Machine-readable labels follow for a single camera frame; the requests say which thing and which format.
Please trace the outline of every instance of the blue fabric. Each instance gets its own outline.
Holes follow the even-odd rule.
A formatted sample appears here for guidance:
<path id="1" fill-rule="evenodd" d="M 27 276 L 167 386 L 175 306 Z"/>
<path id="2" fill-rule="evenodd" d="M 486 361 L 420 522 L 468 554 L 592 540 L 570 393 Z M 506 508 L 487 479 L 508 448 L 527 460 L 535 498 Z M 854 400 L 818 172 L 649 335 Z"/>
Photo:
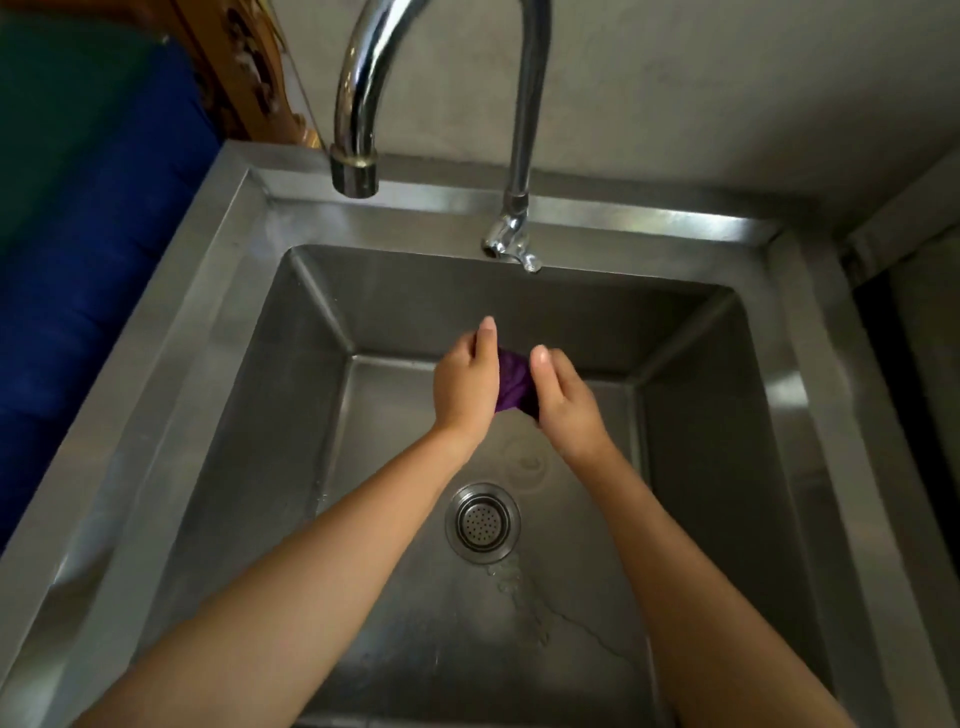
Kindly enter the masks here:
<path id="1" fill-rule="evenodd" d="M 115 133 L 0 257 L 0 548 L 219 148 L 189 58 L 158 45 Z"/>

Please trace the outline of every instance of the purple cloth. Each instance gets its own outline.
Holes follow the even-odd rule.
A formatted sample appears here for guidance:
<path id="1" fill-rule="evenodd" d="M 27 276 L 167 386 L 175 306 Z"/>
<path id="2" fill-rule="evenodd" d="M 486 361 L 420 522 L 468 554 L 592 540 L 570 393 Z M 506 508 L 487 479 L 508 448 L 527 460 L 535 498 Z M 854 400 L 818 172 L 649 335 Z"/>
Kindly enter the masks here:
<path id="1" fill-rule="evenodd" d="M 499 347 L 496 354 L 500 360 L 500 393 L 496 396 L 495 411 L 516 407 L 539 420 L 540 401 L 527 357 Z"/>

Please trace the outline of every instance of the green cloth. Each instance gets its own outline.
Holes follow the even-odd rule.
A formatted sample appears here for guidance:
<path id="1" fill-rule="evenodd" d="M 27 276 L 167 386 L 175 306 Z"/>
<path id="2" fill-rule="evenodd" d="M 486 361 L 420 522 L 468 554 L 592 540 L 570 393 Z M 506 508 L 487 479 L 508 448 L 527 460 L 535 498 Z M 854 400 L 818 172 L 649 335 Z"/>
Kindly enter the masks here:
<path id="1" fill-rule="evenodd" d="M 101 20 L 0 12 L 0 255 L 114 129 L 156 43 Z"/>

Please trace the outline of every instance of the chrome faucet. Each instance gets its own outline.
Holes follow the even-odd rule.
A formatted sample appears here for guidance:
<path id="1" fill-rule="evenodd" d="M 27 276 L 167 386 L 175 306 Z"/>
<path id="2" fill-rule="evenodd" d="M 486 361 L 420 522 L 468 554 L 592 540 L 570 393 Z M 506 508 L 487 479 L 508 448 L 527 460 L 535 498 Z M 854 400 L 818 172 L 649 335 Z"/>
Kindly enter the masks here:
<path id="1" fill-rule="evenodd" d="M 367 0 L 353 28 L 337 89 L 334 143 L 330 148 L 333 185 L 347 197 L 372 197 L 377 190 L 373 125 L 380 94 L 394 53 L 417 14 L 429 0 Z M 483 241 L 491 257 L 512 258 L 528 273 L 540 261 L 527 250 L 530 159 L 537 137 L 543 76 L 550 52 L 551 0 L 519 0 L 523 50 L 516 89 L 514 145 L 503 207 Z"/>

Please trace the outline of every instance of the sink drain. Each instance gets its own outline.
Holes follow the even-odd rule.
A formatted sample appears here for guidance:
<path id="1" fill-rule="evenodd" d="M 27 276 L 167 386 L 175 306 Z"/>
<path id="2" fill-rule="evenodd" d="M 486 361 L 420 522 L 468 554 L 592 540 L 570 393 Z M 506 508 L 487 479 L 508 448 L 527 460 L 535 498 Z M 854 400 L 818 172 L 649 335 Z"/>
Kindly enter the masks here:
<path id="1" fill-rule="evenodd" d="M 513 550 L 519 536 L 520 512 L 498 485 L 461 488 L 446 509 L 446 539 L 473 564 L 499 561 Z"/>

